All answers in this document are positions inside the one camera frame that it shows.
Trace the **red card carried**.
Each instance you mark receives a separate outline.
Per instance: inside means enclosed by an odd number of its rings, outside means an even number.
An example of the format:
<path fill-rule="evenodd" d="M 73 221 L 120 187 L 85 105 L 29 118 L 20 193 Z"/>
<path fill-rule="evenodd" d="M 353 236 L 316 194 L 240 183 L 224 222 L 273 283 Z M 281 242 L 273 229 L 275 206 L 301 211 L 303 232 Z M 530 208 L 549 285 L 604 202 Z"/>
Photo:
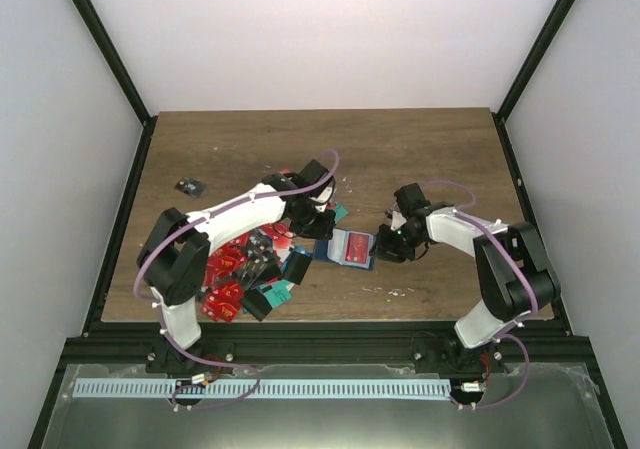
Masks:
<path fill-rule="evenodd" d="M 373 241 L 372 234 L 350 231 L 346 238 L 344 262 L 357 267 L 368 266 L 371 261 L 370 249 Z"/>

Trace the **blue leather card holder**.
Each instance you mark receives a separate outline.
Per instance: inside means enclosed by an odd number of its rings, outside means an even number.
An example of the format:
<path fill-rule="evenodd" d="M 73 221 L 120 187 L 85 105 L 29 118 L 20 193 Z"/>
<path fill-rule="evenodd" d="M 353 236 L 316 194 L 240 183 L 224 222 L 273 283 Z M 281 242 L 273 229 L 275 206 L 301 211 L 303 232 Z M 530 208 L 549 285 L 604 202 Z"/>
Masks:
<path fill-rule="evenodd" d="M 335 228 L 332 238 L 315 242 L 315 261 L 372 271 L 374 257 L 371 250 L 376 236 L 370 233 Z"/>

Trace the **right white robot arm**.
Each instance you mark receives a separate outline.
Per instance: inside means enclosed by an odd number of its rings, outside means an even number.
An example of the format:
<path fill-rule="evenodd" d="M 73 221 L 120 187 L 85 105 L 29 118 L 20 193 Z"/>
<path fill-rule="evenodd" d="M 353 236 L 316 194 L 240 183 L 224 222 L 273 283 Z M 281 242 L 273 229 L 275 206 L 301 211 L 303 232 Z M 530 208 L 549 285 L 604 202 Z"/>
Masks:
<path fill-rule="evenodd" d="M 454 325 L 456 339 L 444 347 L 447 365 L 458 372 L 480 359 L 479 347 L 495 342 L 556 302 L 560 283 L 538 230 L 530 223 L 485 220 L 446 203 L 429 201 L 418 183 L 394 192 L 370 254 L 404 263 L 416 251 L 445 244 L 476 263 L 480 301 Z"/>

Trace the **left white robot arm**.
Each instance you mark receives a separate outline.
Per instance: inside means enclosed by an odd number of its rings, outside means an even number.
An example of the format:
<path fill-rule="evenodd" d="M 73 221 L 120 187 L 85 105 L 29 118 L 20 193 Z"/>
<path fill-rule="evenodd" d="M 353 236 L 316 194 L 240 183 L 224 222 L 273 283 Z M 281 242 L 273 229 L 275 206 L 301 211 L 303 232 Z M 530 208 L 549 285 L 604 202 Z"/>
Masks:
<path fill-rule="evenodd" d="M 147 299 L 160 310 L 160 332 L 178 370 L 194 372 L 204 361 L 198 309 L 214 321 L 230 322 L 241 311 L 263 320 L 289 299 L 311 258 L 277 241 L 287 232 L 332 238 L 334 173 L 313 159 L 300 172 L 267 175 L 217 206 L 161 213 L 137 256 L 133 291 L 150 288 Z"/>

